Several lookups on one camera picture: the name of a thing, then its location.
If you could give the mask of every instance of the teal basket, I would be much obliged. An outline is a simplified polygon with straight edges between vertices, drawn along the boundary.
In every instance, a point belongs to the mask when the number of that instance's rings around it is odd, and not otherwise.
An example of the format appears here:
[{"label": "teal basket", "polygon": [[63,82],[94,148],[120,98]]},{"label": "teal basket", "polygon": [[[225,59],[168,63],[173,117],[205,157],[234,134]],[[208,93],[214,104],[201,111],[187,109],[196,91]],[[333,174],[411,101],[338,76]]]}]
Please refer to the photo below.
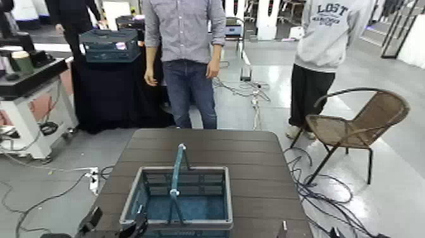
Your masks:
[{"label": "teal basket", "polygon": [[89,63],[129,63],[140,55],[137,31],[93,29],[80,35]]},{"label": "teal basket", "polygon": [[121,214],[123,229],[145,206],[149,226],[144,237],[229,237],[233,213],[227,167],[192,167],[185,150],[180,144],[174,167],[139,169]]}]

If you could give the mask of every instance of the dark wooden table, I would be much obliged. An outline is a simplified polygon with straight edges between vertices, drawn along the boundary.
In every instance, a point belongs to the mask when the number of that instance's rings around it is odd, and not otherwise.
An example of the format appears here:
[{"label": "dark wooden table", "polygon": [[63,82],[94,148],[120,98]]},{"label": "dark wooden table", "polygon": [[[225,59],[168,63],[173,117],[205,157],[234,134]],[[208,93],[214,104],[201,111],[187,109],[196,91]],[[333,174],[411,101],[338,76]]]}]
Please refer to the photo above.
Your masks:
[{"label": "dark wooden table", "polygon": [[137,170],[172,166],[180,143],[187,146],[193,166],[229,168],[235,224],[232,238],[276,238],[283,220],[288,238],[312,238],[277,136],[271,132],[183,129],[134,133],[95,201],[104,216],[94,237],[112,237],[120,229],[120,215]]}]

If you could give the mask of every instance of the black pants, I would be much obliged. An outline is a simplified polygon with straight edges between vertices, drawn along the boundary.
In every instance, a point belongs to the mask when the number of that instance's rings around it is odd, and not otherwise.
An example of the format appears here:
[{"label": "black pants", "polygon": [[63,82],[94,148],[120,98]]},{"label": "black pants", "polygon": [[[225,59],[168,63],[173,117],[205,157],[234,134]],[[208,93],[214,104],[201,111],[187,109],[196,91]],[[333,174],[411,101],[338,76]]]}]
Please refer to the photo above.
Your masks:
[{"label": "black pants", "polygon": [[62,26],[65,29],[65,39],[71,47],[72,55],[74,55],[74,58],[81,56],[78,35],[93,29],[92,22],[90,19],[81,19],[73,22],[64,22]]},{"label": "black pants", "polygon": [[334,79],[335,73],[317,72],[293,65],[290,125],[306,126],[305,129],[311,131],[305,122],[305,117],[322,112],[326,100],[317,108],[314,107],[314,103],[320,97],[327,95]]}]

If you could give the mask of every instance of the jeans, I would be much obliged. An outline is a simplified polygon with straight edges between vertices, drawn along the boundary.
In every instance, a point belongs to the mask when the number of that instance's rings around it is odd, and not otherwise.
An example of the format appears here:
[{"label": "jeans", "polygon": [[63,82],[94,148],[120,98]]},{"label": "jeans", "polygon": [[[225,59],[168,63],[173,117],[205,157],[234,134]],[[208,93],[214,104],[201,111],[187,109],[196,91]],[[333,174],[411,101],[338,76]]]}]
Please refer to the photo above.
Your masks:
[{"label": "jeans", "polygon": [[200,111],[204,129],[217,129],[213,82],[206,77],[207,65],[181,59],[166,61],[163,68],[177,127],[192,128],[189,117],[192,95]]}]

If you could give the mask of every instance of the hand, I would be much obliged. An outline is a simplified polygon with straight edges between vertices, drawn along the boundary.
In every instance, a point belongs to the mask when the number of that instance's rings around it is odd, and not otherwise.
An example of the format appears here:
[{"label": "hand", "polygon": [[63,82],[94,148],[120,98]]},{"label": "hand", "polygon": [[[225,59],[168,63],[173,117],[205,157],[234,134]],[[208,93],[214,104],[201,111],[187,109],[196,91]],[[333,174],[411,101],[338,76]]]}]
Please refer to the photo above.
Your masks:
[{"label": "hand", "polygon": [[215,78],[218,76],[218,71],[220,70],[220,60],[212,59],[207,66],[207,78]]},{"label": "hand", "polygon": [[155,87],[156,85],[158,85],[158,81],[156,79],[154,79],[154,70],[151,68],[146,69],[146,73],[145,73],[145,81],[146,84],[152,87]]},{"label": "hand", "polygon": [[56,28],[56,31],[60,34],[63,34],[63,32],[65,32],[65,29],[63,28],[62,24],[56,24],[54,28]]}]

